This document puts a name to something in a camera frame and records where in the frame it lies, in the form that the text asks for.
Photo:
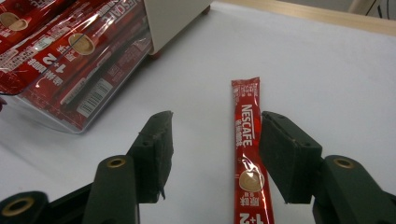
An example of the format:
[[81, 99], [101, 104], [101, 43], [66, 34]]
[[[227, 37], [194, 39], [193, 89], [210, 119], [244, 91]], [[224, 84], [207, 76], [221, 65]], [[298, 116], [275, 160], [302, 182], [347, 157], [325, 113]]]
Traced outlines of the wooden table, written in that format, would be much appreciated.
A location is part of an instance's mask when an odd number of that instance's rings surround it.
[[318, 7], [308, 7], [276, 0], [218, 0], [219, 2], [274, 12], [295, 18], [320, 21], [333, 25], [396, 37], [396, 21], [386, 21]]

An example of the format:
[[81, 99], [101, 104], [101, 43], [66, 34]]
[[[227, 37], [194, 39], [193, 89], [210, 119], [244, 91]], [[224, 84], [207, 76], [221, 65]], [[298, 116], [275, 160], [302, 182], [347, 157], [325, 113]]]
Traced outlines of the white table mat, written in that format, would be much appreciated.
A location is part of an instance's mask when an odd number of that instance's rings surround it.
[[282, 114], [327, 155], [359, 161], [396, 195], [396, 37], [216, 2], [157, 60], [143, 63], [94, 124], [61, 133], [0, 112], [0, 200], [58, 199], [128, 150], [148, 118], [173, 112], [165, 195], [142, 224], [233, 224], [235, 79], [258, 77], [261, 107]]

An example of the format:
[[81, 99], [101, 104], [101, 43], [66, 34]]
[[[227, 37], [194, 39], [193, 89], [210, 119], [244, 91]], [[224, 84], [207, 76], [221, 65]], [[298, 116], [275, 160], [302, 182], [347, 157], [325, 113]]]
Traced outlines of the single red coffee stick packet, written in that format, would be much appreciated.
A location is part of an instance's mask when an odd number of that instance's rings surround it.
[[262, 132], [260, 79], [232, 81], [234, 105], [233, 224], [275, 224], [267, 171], [259, 143]]

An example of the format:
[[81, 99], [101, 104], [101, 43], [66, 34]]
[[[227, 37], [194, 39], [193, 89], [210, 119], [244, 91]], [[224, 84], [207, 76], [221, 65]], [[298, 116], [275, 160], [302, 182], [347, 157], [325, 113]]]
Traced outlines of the white mini drawer cabinet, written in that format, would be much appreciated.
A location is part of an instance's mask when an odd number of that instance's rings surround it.
[[151, 33], [149, 57], [161, 50], [200, 14], [207, 14], [214, 0], [144, 0]]

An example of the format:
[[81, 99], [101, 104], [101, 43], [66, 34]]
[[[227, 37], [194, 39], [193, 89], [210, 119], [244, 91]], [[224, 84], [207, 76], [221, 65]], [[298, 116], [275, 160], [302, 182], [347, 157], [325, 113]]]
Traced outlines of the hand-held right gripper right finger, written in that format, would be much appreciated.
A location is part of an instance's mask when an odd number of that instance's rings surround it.
[[322, 146], [287, 117], [262, 112], [259, 153], [286, 203], [312, 203], [316, 224], [396, 224], [396, 196], [357, 161]]

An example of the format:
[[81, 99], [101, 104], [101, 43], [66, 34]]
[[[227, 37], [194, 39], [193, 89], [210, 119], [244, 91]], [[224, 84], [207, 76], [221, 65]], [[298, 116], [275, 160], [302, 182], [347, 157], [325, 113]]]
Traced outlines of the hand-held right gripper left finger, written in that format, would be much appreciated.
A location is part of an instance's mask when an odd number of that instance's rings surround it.
[[97, 166], [82, 224], [140, 224], [139, 205], [156, 203], [174, 153], [170, 111], [151, 116], [128, 152]]

